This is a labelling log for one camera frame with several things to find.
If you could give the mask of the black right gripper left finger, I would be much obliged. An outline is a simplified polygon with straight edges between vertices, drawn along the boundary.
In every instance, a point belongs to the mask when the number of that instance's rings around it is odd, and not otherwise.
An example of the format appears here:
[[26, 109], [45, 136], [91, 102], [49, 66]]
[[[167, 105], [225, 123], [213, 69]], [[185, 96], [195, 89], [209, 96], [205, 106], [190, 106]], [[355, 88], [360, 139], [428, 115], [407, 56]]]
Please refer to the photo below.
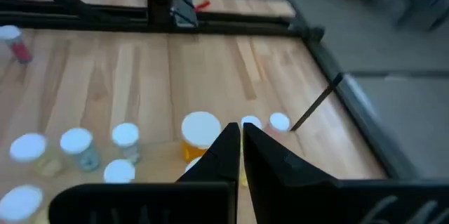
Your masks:
[[55, 196], [51, 224], [235, 223], [241, 134], [229, 123], [174, 183], [82, 184]]

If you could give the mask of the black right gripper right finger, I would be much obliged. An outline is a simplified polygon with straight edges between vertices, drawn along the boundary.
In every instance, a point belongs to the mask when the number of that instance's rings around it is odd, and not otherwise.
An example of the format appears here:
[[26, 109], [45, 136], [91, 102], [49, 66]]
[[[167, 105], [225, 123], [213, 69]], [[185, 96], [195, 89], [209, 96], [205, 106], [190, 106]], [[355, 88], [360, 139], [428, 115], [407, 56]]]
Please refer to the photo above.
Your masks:
[[253, 124], [243, 127], [258, 223], [447, 223], [446, 180], [338, 179]]

